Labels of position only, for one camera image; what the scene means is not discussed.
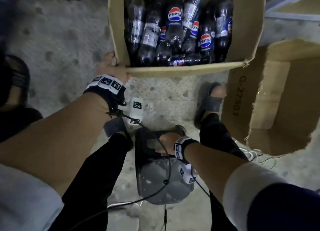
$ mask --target hand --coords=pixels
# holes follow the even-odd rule
[[[98,75],[106,74],[109,76],[113,76],[119,79],[123,83],[123,86],[125,86],[126,83],[131,79],[131,75],[126,73],[124,65],[119,64],[117,67],[112,65],[114,57],[114,52],[108,52],[106,55],[104,55],[97,73]]]
[[[167,149],[168,154],[174,155],[174,144],[179,138],[181,138],[181,136],[178,133],[169,132],[161,135],[159,139]],[[162,147],[157,148],[155,151],[162,154],[166,153],[166,151]]]

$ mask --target dark sleeve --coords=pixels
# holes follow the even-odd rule
[[[320,230],[320,195],[286,183],[272,184],[254,198],[248,231]]]

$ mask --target forearm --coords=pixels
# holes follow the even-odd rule
[[[0,144],[0,163],[29,173],[63,195],[110,120],[104,99],[86,93]]]
[[[193,143],[186,147],[184,156],[196,169],[214,196],[222,203],[223,191],[230,175],[246,163],[231,154]]]

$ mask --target white plastic sensor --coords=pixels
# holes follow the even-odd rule
[[[143,99],[132,97],[130,102],[127,102],[126,106],[118,106],[119,110],[122,110],[123,113],[127,116],[130,116],[134,120],[125,118],[128,124],[133,126],[138,126],[138,123],[142,122],[143,119]]]
[[[183,163],[179,164],[179,173],[187,184],[192,184],[193,182],[196,181],[196,178],[197,178],[197,174],[195,173],[194,170],[192,172],[193,176],[191,175],[191,170],[192,170],[191,164],[183,164]]]

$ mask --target concrete floor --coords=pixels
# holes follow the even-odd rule
[[[104,53],[113,50],[108,27],[107,0],[19,0],[20,16],[10,43],[10,52],[21,57],[31,71],[29,104],[43,116],[65,107],[78,98],[94,78],[95,67]],[[320,43],[319,22],[265,20],[261,45],[302,38]],[[188,135],[198,138],[193,126],[197,93],[205,81],[226,83],[228,72],[171,79],[132,79],[126,97],[146,102],[143,123],[153,130],[183,125]],[[319,127],[305,150],[267,161],[266,168],[291,182],[313,190],[320,188]],[[107,141],[100,135],[93,151]],[[138,199],[134,151],[127,154],[110,203]],[[147,202],[141,207],[110,213],[108,231],[160,231],[163,206]],[[168,206],[170,231],[210,230],[212,220],[208,197],[195,186],[181,203]]]

